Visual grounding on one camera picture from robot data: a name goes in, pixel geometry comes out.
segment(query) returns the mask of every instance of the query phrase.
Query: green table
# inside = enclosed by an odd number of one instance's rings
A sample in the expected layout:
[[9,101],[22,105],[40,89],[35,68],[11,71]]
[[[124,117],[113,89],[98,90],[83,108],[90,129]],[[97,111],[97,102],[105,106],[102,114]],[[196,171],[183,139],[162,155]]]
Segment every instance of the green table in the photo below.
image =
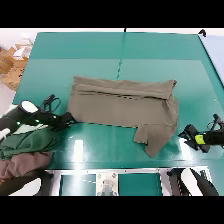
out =
[[[206,130],[214,113],[224,119],[224,91],[199,37],[158,33],[39,33],[14,103],[37,105],[54,93],[66,111],[73,77],[163,81],[176,79],[177,134],[193,123]],[[80,123],[62,132],[50,169],[154,168],[208,165],[224,195],[224,150],[186,148],[174,135],[156,158],[133,142],[135,129]]]

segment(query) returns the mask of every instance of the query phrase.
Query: white wall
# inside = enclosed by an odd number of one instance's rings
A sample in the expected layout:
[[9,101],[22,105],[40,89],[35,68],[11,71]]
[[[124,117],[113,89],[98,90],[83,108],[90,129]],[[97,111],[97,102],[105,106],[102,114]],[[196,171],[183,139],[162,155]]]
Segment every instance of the white wall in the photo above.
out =
[[[128,28],[127,32],[197,34],[202,28]],[[204,28],[207,35],[224,36],[224,28]],[[123,32],[124,28],[0,28],[0,46],[9,49],[24,37],[35,40],[38,32]]]

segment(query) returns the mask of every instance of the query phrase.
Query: table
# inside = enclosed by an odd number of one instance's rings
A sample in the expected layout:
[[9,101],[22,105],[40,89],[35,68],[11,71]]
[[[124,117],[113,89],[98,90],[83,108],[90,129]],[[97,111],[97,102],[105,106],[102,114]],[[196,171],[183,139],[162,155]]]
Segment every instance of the table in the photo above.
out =
[[[176,79],[179,101],[177,134],[193,123],[206,130],[221,118],[224,91],[198,35],[159,33],[39,33],[14,99],[36,105],[52,93],[66,111],[73,77],[134,81]],[[177,134],[151,159],[134,143],[135,129],[80,123],[64,130],[50,169],[156,168],[208,165],[213,183],[224,195],[224,150],[209,153],[186,148]]]

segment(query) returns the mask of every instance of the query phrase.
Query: brown cloth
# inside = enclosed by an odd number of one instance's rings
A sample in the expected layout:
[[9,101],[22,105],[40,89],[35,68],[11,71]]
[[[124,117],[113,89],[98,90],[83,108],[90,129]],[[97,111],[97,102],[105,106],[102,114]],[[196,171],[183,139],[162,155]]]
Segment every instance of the brown cloth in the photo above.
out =
[[154,157],[177,127],[175,80],[132,82],[75,77],[68,111],[78,122],[137,127],[134,141]]
[[0,179],[24,176],[26,173],[46,168],[52,152],[34,152],[14,155],[11,160],[0,160]]

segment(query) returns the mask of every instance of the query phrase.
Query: green cloth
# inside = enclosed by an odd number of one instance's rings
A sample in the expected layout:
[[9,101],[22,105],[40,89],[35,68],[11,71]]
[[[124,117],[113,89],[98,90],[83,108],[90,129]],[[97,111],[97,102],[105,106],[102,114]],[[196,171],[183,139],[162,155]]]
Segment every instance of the green cloth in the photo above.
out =
[[11,135],[0,144],[0,159],[27,152],[46,152],[56,146],[58,140],[58,132],[49,128]]

